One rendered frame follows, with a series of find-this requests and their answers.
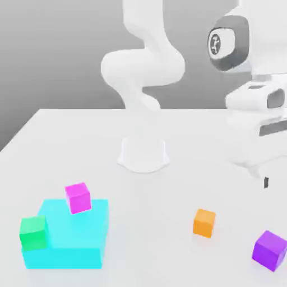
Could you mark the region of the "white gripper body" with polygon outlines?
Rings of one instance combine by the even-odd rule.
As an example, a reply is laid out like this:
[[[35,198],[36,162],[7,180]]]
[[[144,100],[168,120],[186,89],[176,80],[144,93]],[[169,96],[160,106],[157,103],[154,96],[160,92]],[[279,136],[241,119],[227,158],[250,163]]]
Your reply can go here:
[[[230,161],[246,168],[287,156],[287,109],[231,111],[228,125]]]

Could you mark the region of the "small orange cube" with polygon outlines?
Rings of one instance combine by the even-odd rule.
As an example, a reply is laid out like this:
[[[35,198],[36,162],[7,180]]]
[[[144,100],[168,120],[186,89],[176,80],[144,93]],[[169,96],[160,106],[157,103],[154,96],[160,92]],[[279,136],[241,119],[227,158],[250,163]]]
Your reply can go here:
[[[216,214],[212,211],[198,209],[193,221],[193,233],[211,238]]]

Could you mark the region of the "small purple cube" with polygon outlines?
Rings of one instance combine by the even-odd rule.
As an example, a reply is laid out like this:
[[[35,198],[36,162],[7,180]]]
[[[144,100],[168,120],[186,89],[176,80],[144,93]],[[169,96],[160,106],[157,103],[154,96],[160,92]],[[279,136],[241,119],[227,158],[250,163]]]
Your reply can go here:
[[[287,253],[287,240],[266,230],[256,240],[252,259],[275,272]]]

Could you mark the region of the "small magenta cube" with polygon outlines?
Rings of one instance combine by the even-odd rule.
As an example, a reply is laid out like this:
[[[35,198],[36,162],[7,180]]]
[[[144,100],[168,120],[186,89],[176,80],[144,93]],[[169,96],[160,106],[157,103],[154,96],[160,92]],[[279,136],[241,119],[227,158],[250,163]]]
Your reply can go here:
[[[90,191],[84,182],[66,186],[65,192],[72,215],[91,209]]]

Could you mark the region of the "small green cube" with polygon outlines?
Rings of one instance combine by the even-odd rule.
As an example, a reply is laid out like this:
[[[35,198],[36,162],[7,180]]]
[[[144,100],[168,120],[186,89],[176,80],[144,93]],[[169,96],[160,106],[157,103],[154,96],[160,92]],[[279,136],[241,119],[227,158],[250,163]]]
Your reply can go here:
[[[21,220],[19,237],[24,251],[44,249],[48,246],[48,224],[43,215]]]

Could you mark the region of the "large cyan box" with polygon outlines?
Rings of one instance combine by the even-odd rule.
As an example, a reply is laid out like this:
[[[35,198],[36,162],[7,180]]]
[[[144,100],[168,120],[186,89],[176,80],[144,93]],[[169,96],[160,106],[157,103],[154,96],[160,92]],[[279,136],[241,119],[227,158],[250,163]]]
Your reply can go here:
[[[105,199],[91,201],[92,208],[72,215],[64,199],[45,199],[38,215],[48,223],[48,246],[22,251],[27,269],[101,269],[109,227]]]

